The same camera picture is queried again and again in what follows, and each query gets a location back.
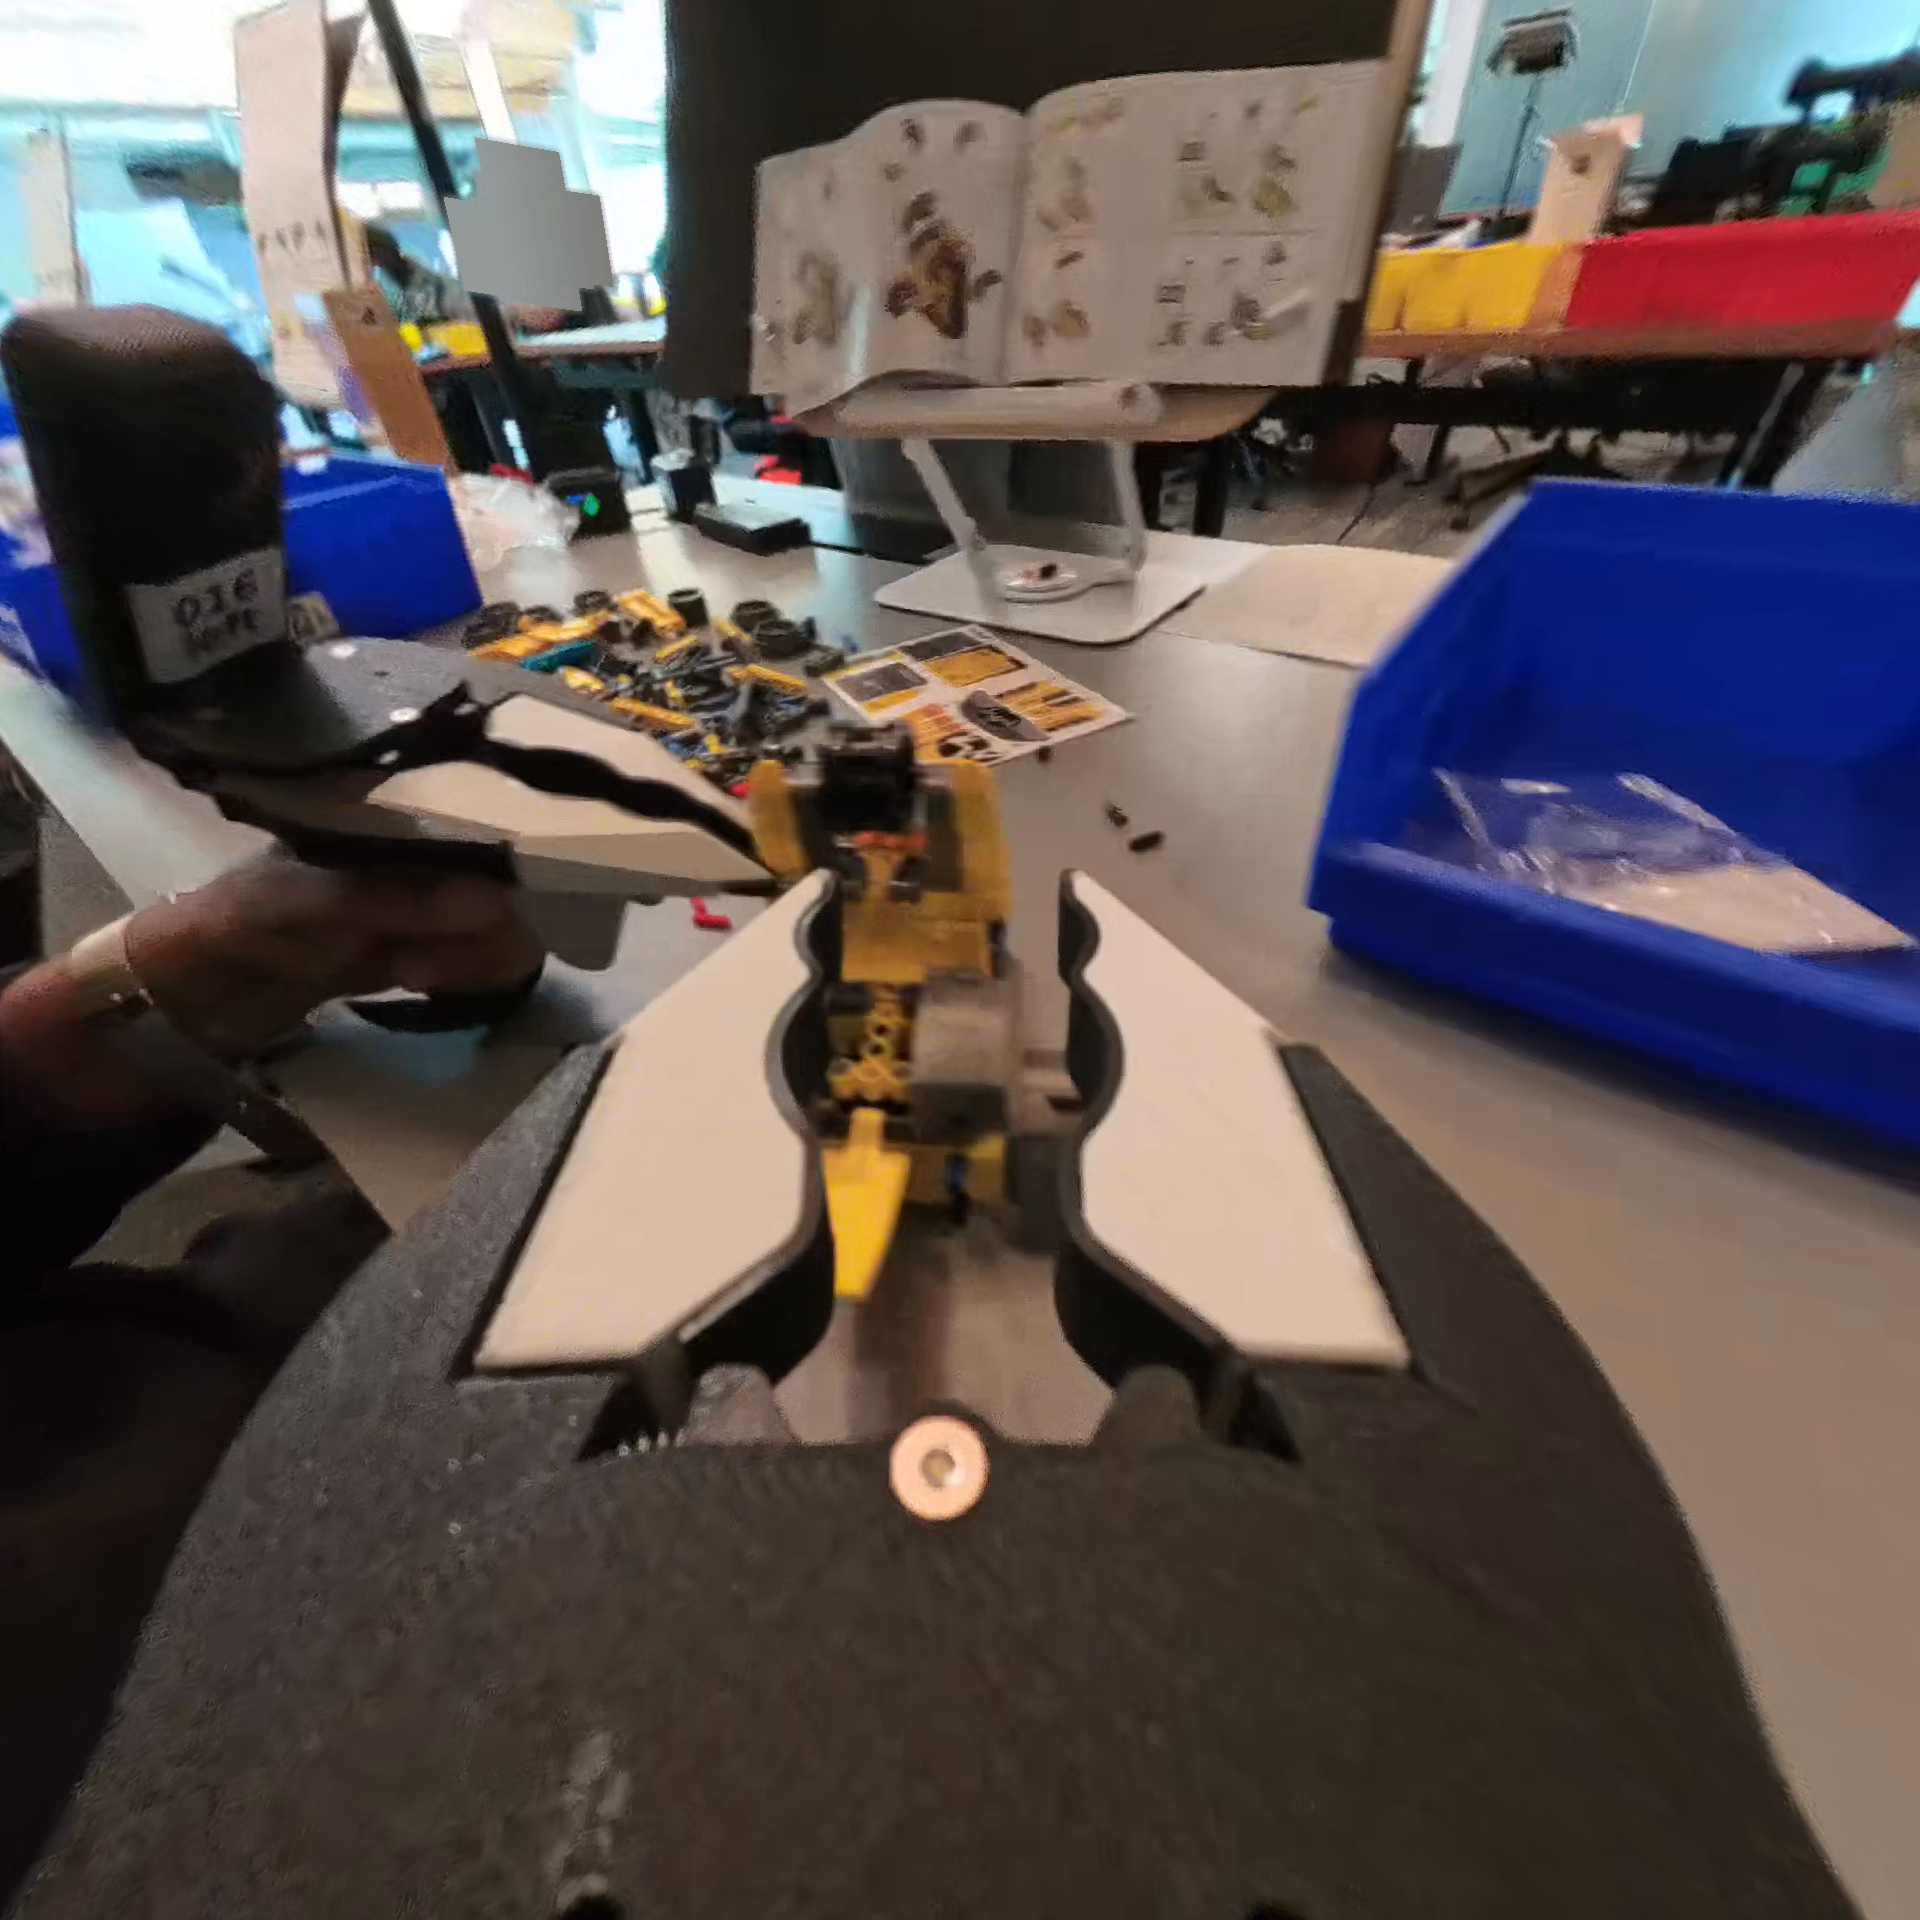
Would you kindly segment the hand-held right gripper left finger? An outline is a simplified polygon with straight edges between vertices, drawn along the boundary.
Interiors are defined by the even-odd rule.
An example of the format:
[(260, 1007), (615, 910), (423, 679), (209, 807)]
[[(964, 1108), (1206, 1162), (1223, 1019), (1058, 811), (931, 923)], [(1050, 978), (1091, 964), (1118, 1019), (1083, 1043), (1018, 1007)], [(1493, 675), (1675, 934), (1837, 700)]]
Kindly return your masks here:
[(834, 964), (817, 872), (615, 1034), (476, 1330), (477, 1376), (621, 1376), (661, 1433), (714, 1367), (780, 1384), (822, 1343), (810, 1102)]

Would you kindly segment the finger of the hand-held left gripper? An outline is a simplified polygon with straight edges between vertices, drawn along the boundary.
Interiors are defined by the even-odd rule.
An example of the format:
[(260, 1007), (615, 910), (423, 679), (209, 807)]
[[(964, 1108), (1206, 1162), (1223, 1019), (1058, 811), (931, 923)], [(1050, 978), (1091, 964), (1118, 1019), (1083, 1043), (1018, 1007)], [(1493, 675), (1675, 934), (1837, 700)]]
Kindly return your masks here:
[(564, 964), (611, 964), (628, 905), (775, 884), (750, 852), (703, 825), (553, 796), (466, 762), (396, 772), (367, 802), (417, 836), (503, 852), (525, 894), (521, 914)]
[(515, 851), (754, 851), (748, 810), (599, 708), (471, 703), (476, 748), (439, 769), (439, 820)]

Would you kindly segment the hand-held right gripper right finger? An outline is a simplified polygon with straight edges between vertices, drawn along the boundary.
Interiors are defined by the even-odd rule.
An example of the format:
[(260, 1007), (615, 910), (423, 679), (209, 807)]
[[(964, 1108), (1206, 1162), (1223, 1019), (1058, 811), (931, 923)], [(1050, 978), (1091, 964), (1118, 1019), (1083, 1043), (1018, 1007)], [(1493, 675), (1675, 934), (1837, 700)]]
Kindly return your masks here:
[(1310, 1116), (1305, 1055), (1089, 872), (1058, 883), (1079, 1118), (1053, 1311), (1111, 1407), (1231, 1443), (1283, 1386), (1410, 1384), (1410, 1339)]

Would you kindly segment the yellow toy brick vehicle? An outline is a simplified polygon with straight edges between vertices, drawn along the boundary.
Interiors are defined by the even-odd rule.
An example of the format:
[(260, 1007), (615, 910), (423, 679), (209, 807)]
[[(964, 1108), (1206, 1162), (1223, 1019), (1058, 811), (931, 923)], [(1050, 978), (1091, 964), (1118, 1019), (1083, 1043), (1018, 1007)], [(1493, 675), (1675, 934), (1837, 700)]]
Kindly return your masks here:
[(993, 771), (918, 760), (902, 728), (836, 728), (740, 787), (759, 864), (802, 892), (811, 976), (782, 1040), (821, 1174), (831, 1296), (863, 1303), (910, 1211), (1061, 1234), (1081, 1099), (1028, 1048)]

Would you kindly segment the person's left forearm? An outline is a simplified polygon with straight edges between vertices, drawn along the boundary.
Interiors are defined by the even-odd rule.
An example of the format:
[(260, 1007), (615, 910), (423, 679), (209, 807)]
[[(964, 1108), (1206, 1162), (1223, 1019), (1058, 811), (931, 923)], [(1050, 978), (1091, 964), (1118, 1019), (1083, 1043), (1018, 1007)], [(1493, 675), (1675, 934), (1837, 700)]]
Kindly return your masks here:
[(75, 1019), (62, 955), (4, 987), (4, 1211), (29, 1238), (87, 1246), (213, 1143), (237, 1094), (233, 1060), (159, 1011)]

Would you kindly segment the person's left hand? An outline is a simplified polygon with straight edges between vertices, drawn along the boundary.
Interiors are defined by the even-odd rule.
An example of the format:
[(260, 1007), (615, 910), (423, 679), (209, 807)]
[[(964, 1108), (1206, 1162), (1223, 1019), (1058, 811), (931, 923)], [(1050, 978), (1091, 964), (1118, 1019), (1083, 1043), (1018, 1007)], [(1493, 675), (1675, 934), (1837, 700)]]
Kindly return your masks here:
[(325, 872), (274, 852), (138, 910), (125, 955), (187, 1040), (231, 1060), (321, 1008), (388, 993), (497, 994), (545, 967), (515, 894), (430, 872)]

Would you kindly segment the pile of toy brick pieces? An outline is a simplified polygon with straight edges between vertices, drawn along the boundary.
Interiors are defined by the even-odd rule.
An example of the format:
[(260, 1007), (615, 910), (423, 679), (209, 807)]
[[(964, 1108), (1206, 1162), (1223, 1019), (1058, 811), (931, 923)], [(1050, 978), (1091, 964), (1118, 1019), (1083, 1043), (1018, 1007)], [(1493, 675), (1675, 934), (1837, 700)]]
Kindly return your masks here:
[(517, 665), (603, 707), (708, 784), (748, 796), (770, 762), (795, 766), (850, 662), (811, 615), (743, 599), (714, 612), (698, 590), (583, 590), (571, 609), (494, 602), (466, 617), (471, 658)]

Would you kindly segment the blue plastic storage bin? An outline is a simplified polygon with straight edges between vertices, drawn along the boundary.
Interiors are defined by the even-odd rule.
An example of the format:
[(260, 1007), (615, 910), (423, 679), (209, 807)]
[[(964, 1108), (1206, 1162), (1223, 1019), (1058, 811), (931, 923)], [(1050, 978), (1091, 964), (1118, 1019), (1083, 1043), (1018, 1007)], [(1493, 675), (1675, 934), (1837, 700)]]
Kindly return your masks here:
[(1790, 958), (1482, 879), (1434, 771), (1645, 775), (1915, 936), (1915, 507), (1543, 484), (1361, 679), (1334, 948), (1915, 1148), (1915, 946)]
[[(347, 633), (411, 638), (482, 603), (446, 475), (356, 452), (281, 468), (283, 540), (295, 594), (317, 594)], [(79, 692), (25, 448), (4, 441), (3, 648), (15, 665)]]

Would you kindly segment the crumpled clear plastic bag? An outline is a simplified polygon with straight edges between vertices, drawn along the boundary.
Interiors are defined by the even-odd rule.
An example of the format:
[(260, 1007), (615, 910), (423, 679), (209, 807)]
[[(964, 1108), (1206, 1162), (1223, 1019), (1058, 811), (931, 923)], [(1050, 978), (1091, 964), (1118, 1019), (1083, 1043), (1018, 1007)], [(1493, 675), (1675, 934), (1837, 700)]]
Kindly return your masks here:
[(515, 553), (566, 553), (575, 512), (517, 475), (457, 471), (447, 498), (473, 572), (494, 572)]

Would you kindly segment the brown cardboard box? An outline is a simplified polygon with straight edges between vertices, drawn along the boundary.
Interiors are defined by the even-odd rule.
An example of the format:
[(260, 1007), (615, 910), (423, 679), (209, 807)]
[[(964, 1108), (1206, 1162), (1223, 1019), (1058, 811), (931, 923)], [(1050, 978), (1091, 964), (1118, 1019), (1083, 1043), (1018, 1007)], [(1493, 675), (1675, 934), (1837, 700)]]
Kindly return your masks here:
[(373, 426), (399, 462), (457, 473), (425, 376), (399, 337), (388, 299), (374, 289), (321, 295), (329, 339), (342, 356), (350, 411)]

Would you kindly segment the yellow sticker sheet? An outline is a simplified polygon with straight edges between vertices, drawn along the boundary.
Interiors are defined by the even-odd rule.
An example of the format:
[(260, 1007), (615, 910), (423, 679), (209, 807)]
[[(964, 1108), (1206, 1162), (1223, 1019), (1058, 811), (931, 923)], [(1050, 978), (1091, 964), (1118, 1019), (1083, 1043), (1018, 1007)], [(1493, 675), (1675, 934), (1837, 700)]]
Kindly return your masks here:
[(822, 675), (822, 691), (861, 728), (910, 736), (926, 766), (1050, 758), (1134, 718), (973, 624), (852, 656)]

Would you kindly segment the white book stand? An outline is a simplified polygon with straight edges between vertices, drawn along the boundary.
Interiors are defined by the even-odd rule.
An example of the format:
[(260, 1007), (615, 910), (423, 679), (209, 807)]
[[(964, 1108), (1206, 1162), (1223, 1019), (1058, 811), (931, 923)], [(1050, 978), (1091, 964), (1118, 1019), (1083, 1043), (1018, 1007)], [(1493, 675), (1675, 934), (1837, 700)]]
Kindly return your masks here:
[[(1263, 399), (1116, 377), (964, 390), (877, 380), (807, 410), (801, 423), (830, 441), (899, 441), (954, 543), (954, 556), (877, 587), (879, 609), (1103, 650), (1140, 638), (1231, 577), (1231, 564), (1217, 561), (1217, 540), (1197, 540), (1197, 561), (1174, 561), (1169, 540), (1147, 530), (1134, 448), (1219, 441)], [(947, 441), (1091, 448), (1116, 497), (1118, 546), (1075, 553), (990, 540), (943, 466)]]

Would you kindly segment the black pole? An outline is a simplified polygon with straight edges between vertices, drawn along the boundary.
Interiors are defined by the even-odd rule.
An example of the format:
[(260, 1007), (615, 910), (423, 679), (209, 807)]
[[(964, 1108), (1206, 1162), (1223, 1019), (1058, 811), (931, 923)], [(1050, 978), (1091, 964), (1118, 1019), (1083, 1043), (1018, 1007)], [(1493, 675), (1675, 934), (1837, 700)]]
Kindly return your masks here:
[[(462, 192), (444, 150), (441, 128), (433, 115), (425, 78), (409, 33), (399, 18), (399, 8), (396, 3), (367, 3), (367, 17), (386, 59), (403, 116), (414, 136), (417, 153), (433, 199), (439, 206), (444, 226), (450, 231), (450, 210), (462, 204)], [(468, 295), (468, 302), (473, 320), (484, 337), (487, 371), (494, 377), (506, 415), (518, 427), (521, 448), (525, 452), (525, 471), (533, 480), (541, 482), (549, 475), (551, 462), (539, 394), (530, 384), (525, 366), (518, 360), (500, 302), (491, 295)]]

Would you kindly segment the printed paper sheet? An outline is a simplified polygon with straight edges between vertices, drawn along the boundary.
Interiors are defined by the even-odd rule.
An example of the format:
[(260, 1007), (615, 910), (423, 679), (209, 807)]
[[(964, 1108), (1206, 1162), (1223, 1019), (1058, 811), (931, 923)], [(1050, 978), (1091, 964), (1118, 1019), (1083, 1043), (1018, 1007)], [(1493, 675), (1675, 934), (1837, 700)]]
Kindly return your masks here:
[(1372, 546), (1266, 546), (1225, 583), (1171, 612), (1164, 632), (1362, 671), (1404, 636), (1453, 570), (1453, 561)]

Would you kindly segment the person's torso in dark sweater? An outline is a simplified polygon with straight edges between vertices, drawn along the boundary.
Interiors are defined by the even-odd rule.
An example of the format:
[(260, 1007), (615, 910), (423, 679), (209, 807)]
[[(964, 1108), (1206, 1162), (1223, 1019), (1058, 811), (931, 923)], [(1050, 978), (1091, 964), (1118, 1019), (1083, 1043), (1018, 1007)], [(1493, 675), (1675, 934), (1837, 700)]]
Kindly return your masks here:
[(252, 1409), (388, 1238), (354, 1191), (87, 1259), (4, 1306), (3, 1896), (33, 1880)]

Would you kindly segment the open instruction booklet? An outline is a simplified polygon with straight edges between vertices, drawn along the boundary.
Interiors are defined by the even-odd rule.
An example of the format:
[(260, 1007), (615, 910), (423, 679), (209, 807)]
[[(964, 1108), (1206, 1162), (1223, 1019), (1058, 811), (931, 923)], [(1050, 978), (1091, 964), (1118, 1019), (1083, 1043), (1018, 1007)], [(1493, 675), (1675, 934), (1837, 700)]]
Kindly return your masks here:
[(754, 178), (753, 390), (1317, 384), (1377, 209), (1385, 62), (924, 100)]

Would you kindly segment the red and yellow covered table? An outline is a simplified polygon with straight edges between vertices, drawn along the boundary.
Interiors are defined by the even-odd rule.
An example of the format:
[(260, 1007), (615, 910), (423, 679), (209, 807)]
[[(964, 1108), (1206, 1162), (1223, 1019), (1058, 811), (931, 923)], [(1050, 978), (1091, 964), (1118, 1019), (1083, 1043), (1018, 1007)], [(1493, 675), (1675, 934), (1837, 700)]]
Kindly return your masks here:
[(1716, 484), (1765, 489), (1817, 399), (1903, 345), (1915, 212), (1659, 226), (1571, 243), (1395, 247), (1361, 334), (1373, 418), (1543, 443), (1455, 468), (1467, 515), (1534, 479), (1621, 479), (1627, 436), (1719, 441)]

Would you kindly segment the studio light on stand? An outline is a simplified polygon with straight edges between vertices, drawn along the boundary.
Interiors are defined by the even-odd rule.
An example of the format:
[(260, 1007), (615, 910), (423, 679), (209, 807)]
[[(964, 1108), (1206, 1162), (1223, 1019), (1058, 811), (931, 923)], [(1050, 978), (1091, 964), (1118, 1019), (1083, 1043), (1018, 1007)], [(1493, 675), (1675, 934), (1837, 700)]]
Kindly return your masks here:
[(1511, 17), (1502, 23), (1500, 35), (1495, 38), (1493, 51), (1486, 59), (1486, 71), (1493, 78), (1517, 81), (1524, 86), (1521, 119), (1511, 136), (1503, 178), (1493, 212), (1495, 224), (1503, 223), (1515, 206), (1521, 168), (1532, 131), (1539, 121), (1545, 82), (1567, 68), (1575, 59), (1577, 18), (1571, 6)]

